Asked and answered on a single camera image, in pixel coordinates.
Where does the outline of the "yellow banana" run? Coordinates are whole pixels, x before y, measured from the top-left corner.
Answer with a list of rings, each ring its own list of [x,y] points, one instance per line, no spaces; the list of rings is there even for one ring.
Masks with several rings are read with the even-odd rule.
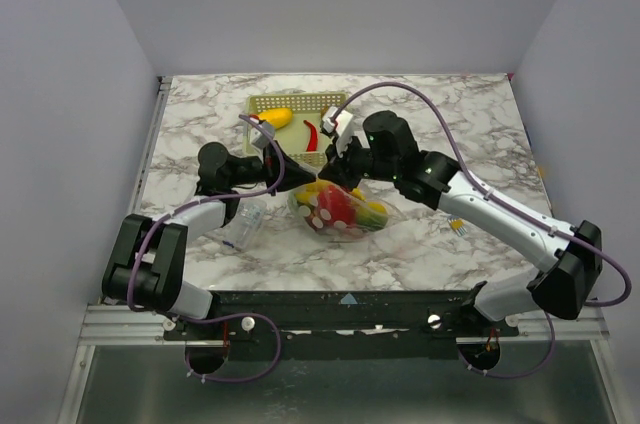
[[[269,123],[275,130],[279,130],[291,123],[293,111],[286,107],[271,108],[260,112],[258,118]]]
[[[331,183],[325,180],[317,180],[314,183],[306,184],[296,189],[293,196],[298,203],[316,207],[318,205],[319,194],[329,187]]]

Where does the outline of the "red tomato toy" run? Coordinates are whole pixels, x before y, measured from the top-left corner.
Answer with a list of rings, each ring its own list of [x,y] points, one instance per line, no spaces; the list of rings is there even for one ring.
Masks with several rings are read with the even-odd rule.
[[[342,222],[349,226],[356,221],[356,209],[352,205],[350,195],[335,185],[330,185],[319,194],[316,211],[319,217],[329,224]]]

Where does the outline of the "yellow green mango toy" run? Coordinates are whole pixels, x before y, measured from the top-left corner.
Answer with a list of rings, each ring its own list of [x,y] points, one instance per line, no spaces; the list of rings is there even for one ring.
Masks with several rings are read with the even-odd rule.
[[[363,227],[384,228],[388,222],[389,214],[386,207],[380,202],[364,202],[356,210],[356,223]]]

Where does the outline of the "clear zip top bag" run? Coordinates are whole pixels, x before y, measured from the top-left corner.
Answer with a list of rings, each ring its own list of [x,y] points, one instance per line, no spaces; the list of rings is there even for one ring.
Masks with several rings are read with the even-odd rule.
[[[365,185],[349,191],[321,179],[291,190],[287,205],[303,228],[328,242],[361,240],[404,220]]]

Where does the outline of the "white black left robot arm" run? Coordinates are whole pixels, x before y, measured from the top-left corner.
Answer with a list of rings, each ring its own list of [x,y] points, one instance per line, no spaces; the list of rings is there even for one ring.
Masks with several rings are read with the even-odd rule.
[[[237,157],[221,143],[208,143],[199,150],[198,163],[191,201],[165,216],[130,214],[123,220],[101,290],[136,311],[187,317],[188,328],[209,339],[220,331],[222,316],[212,308],[210,292],[183,278],[187,245],[234,219],[243,198],[235,187],[264,183],[273,195],[312,183],[316,175],[271,144],[260,157]]]

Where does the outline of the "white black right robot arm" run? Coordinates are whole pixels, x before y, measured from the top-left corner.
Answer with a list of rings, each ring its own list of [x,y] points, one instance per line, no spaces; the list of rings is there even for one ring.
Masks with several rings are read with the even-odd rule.
[[[391,111],[365,119],[365,144],[354,133],[352,115],[335,107],[320,128],[331,139],[320,178],[346,189],[363,179],[390,182],[404,198],[462,218],[531,263],[519,275],[474,286],[459,314],[467,333],[483,335],[497,321],[536,309],[564,320],[579,316],[602,271],[597,226],[545,215],[539,225],[527,222],[536,215],[532,209],[465,175],[447,155],[419,149],[408,122]]]

